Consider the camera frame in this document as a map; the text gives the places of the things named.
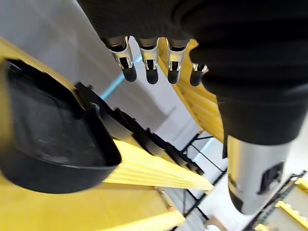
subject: black plastic part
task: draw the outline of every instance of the black plastic part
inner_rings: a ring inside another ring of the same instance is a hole
[[[228,158],[228,134],[224,131],[223,148],[222,148],[222,158]]]
[[[131,137],[132,132],[121,125],[115,118],[114,111],[108,106],[108,104],[101,99],[95,92],[89,87],[84,86],[82,83],[77,83],[75,85],[76,94],[84,103],[84,106],[89,110],[95,105],[99,107],[97,112],[99,113],[99,118],[101,122],[109,132],[109,134],[119,140],[127,140]]]
[[[180,152],[178,149],[176,149],[172,144],[165,142],[163,139],[161,139],[156,134],[153,134],[153,137],[159,144],[159,146],[163,149],[165,149],[165,152],[171,157],[171,159],[176,162],[178,165],[184,167],[187,165],[188,162],[191,160],[185,156],[182,152]]]
[[[173,70],[170,71],[168,70],[168,81],[171,84],[176,84],[180,79],[180,71]]]
[[[167,142],[164,141],[160,136],[156,135],[155,133],[151,133],[151,139],[154,143],[156,143],[162,149],[165,149]]]
[[[234,195],[234,193],[229,189],[229,194],[230,194],[230,198],[232,200],[232,203],[234,205],[234,207],[240,212],[242,213],[242,208],[243,208],[243,202],[241,201],[240,198],[238,198],[236,195]]]
[[[236,182],[232,179],[230,174],[228,174],[228,181],[229,181],[230,184],[232,184],[234,187],[236,187]]]
[[[117,108],[115,111],[118,115],[122,117],[123,120],[121,121],[121,123],[126,123],[126,126],[130,127],[130,130],[133,132],[132,136],[144,150],[156,156],[159,156],[165,151],[153,138],[153,135],[149,129],[144,130],[143,127],[138,124],[136,119],[130,117],[128,114],[122,112],[120,109]]]
[[[122,49],[126,46],[125,36],[117,36],[114,38],[101,38],[101,40],[105,43],[105,45],[112,49],[112,47],[121,47]]]
[[[151,48],[153,49],[154,47],[157,46],[157,39],[156,38],[136,38],[137,43],[139,44],[140,47],[142,47],[143,49],[147,49],[147,48]]]
[[[202,169],[200,169],[200,168],[198,168],[198,169],[196,170],[196,172],[197,172],[200,176],[203,176],[203,174],[204,174],[204,171],[203,171]]]
[[[270,189],[270,184],[276,180],[280,183],[284,162],[277,164],[263,173],[260,191],[258,194],[264,194]]]
[[[189,79],[190,84],[194,87],[199,86],[203,74],[204,73],[202,71],[192,70],[191,77]]]
[[[121,155],[94,110],[84,111],[48,74],[19,60],[9,62],[15,142],[0,155],[4,176],[43,193],[73,193],[100,184]]]
[[[308,103],[243,102],[219,96],[217,102],[226,134],[261,145],[295,139],[308,107]]]
[[[122,69],[122,72],[123,72],[124,78],[128,82],[134,82],[137,79],[137,72],[136,72],[134,64],[132,68]]]
[[[158,72],[157,69],[155,70],[145,70],[146,72],[146,79],[148,83],[155,84],[158,82]]]
[[[173,48],[174,50],[177,50],[177,51],[182,51],[186,48],[189,42],[189,39],[178,40],[178,39],[168,38],[168,42],[169,42],[170,48]]]
[[[298,136],[308,108],[307,7],[218,0],[174,13],[199,43],[191,61],[210,69],[202,83],[217,96],[225,134],[262,145]]]
[[[198,169],[198,166],[196,166],[195,164],[194,164],[194,162],[189,162],[189,163],[187,163],[187,168],[189,169],[189,170],[191,170],[191,171],[196,171],[197,169]]]

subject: gray floor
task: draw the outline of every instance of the gray floor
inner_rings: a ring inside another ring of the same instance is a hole
[[[183,213],[183,197],[184,190],[183,189],[175,189],[175,188],[164,188],[166,194],[173,201],[175,206],[179,211]],[[186,205],[185,212],[194,204],[194,199],[186,193]],[[202,216],[198,209],[194,209],[192,213],[186,218],[186,221],[178,227],[177,231],[203,231],[205,229],[206,219]]]

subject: silver connector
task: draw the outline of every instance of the silver connector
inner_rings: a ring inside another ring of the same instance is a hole
[[[201,66],[199,64],[192,64],[193,65],[193,70],[194,71],[201,71],[202,73],[205,73],[205,71],[207,70],[207,66],[204,65],[203,68],[201,70],[198,70],[198,67]]]
[[[122,69],[133,67],[133,55],[131,53],[130,45],[128,42],[128,36],[125,36],[125,48],[123,51],[113,51],[110,48],[109,50]]]
[[[158,65],[158,39],[153,49],[147,50],[140,47],[142,60],[146,70],[156,70]]]
[[[280,184],[291,143],[258,145],[228,136],[228,187],[243,214],[257,212]]]
[[[172,46],[170,45],[170,42],[168,41],[168,39],[166,40],[167,40],[167,46],[168,46],[169,71],[179,71],[182,67],[186,47],[184,47],[181,51],[172,50]]]

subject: silver metal cylinder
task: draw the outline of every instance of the silver metal cylinder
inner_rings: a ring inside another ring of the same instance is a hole
[[[228,186],[231,200],[243,214],[253,214],[280,183],[291,143],[258,145],[228,136]]]
[[[184,54],[185,54],[185,47],[183,47],[182,50],[175,51],[172,49],[172,46],[170,45],[170,42],[167,39],[167,46],[168,46],[168,68],[170,71],[179,71],[181,69]],[[173,69],[173,63],[176,63],[177,69]]]
[[[144,66],[146,70],[156,70],[158,65],[158,39],[156,42],[156,46],[153,49],[144,49],[140,47],[140,52],[142,56],[142,60],[144,62]],[[153,68],[150,68],[148,65],[148,61],[153,61]]]

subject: white wall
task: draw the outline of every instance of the white wall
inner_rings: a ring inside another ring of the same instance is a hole
[[[221,153],[217,144],[210,145],[207,151],[212,155]],[[302,126],[299,137],[294,141],[290,155],[285,163],[283,178],[288,178],[292,173],[308,170],[308,115]],[[216,185],[214,191],[199,205],[201,210],[209,217],[215,215],[230,231],[241,231],[253,218],[238,212],[233,206],[228,192],[227,175]]]
[[[91,84],[98,94],[121,74],[74,0],[0,0],[0,36],[73,82]],[[138,45],[130,40],[134,60]],[[199,127],[159,70],[156,85],[146,82],[142,62],[136,63],[138,81],[123,82],[108,99],[178,148]]]

